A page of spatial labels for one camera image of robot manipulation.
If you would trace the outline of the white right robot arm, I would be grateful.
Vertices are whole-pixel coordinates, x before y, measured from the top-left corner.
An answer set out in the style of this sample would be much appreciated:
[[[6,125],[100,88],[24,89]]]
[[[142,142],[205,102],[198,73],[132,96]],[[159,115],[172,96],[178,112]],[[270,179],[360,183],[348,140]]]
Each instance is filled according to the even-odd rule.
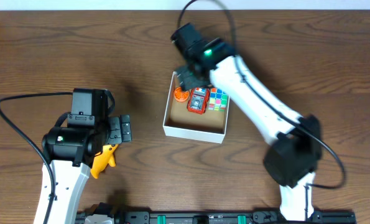
[[[174,44],[190,70],[178,74],[182,89],[211,84],[229,95],[270,146],[263,164],[280,187],[281,215],[307,221],[314,213],[311,187],[322,156],[316,117],[304,118],[281,102],[226,42],[176,40]]]

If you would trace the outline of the colourful puzzle cube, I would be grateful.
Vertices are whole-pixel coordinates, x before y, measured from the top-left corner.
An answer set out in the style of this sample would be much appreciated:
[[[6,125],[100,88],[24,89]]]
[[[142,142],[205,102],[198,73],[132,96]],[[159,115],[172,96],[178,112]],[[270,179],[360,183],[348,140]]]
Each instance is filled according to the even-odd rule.
[[[210,89],[208,109],[213,111],[225,111],[229,104],[229,96],[218,88]]]

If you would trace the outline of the white cardboard box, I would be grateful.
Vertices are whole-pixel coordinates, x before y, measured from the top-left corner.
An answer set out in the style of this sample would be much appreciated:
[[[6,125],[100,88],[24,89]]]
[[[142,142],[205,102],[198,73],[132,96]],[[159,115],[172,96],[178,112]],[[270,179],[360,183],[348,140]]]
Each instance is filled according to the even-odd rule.
[[[166,136],[221,144],[226,136],[229,106],[223,111],[206,110],[196,114],[187,110],[186,102],[174,99],[177,74],[172,73],[162,127]]]

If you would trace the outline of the red toy car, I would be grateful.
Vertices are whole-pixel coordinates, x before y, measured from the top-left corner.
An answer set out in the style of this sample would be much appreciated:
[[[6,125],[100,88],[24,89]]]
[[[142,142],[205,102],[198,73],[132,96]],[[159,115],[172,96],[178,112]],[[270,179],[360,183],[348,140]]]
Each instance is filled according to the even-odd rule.
[[[209,88],[194,88],[190,92],[190,99],[187,104],[187,110],[196,114],[203,114],[206,111],[210,97]]]

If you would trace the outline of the orange ridged disc toy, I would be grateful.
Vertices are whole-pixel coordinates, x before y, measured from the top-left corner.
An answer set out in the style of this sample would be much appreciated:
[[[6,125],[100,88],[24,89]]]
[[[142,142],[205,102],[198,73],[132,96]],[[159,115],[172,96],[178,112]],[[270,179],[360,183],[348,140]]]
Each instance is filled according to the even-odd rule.
[[[183,91],[182,88],[179,86],[174,89],[173,96],[177,102],[183,103],[189,99],[190,92],[188,90]]]

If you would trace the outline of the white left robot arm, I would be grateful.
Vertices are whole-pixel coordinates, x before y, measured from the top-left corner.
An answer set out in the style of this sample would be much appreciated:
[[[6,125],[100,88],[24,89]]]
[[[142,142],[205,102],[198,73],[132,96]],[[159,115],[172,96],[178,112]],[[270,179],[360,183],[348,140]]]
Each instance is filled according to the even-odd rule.
[[[42,140],[47,163],[34,223],[75,223],[89,177],[98,179],[107,166],[115,167],[115,150],[132,141],[128,114],[110,117],[100,133],[92,126],[62,126],[73,117],[61,115]]]

